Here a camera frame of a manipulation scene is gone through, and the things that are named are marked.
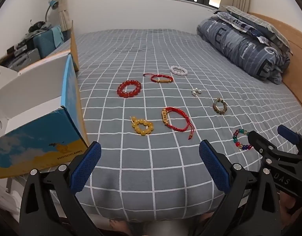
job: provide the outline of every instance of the yellow bead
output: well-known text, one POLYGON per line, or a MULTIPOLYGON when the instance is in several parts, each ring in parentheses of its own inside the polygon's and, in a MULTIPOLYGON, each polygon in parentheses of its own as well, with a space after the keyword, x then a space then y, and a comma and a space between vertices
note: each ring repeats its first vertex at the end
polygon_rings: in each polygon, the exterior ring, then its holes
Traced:
POLYGON ((141 129, 139 128, 139 126, 136 126, 136 127, 135 127, 135 131, 136 131, 138 134, 140 134, 141 129))

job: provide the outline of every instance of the wooden headboard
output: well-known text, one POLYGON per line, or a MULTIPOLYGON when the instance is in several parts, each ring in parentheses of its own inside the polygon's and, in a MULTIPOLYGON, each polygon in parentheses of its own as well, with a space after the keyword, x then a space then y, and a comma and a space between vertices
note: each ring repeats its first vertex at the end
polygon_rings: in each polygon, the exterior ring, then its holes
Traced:
POLYGON ((302 32, 279 20, 256 13, 250 14, 271 23, 289 40, 293 56, 290 58, 288 69, 283 74, 283 82, 302 105, 302 32))

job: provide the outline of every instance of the teal cloth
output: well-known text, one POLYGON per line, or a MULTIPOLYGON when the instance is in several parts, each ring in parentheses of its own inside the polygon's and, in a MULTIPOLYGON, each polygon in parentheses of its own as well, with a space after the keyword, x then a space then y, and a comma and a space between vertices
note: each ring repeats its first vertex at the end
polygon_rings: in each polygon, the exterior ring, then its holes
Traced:
POLYGON ((64 43, 61 27, 55 26, 51 29, 51 31, 53 32, 55 47, 58 48, 60 45, 64 43))

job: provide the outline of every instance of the blue gripper pad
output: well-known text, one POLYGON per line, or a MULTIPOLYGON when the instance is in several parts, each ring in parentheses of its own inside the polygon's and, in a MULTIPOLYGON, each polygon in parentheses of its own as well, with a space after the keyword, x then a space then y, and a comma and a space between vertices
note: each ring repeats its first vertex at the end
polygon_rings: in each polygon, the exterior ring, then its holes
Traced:
POLYGON ((101 158, 101 154, 101 145, 97 142, 93 142, 87 149, 81 162, 78 164, 70 177, 70 190, 74 195, 77 192, 81 192, 84 188, 92 171, 101 158))
POLYGON ((299 135, 284 125, 278 126, 278 134, 284 137, 287 141, 291 142, 293 145, 299 143, 299 135))
POLYGON ((199 145, 199 155, 209 171, 216 187, 223 191, 225 194, 230 191, 230 174, 228 170, 222 165, 221 161, 217 157, 217 153, 207 140, 204 140, 199 145))

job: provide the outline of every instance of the blue lamp shade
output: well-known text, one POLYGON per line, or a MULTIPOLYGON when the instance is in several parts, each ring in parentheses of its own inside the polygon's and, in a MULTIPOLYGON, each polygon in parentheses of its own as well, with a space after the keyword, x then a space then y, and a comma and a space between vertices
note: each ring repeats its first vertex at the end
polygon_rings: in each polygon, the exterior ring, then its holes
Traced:
POLYGON ((58 8, 58 1, 56 0, 50 0, 49 2, 49 6, 54 10, 58 8))

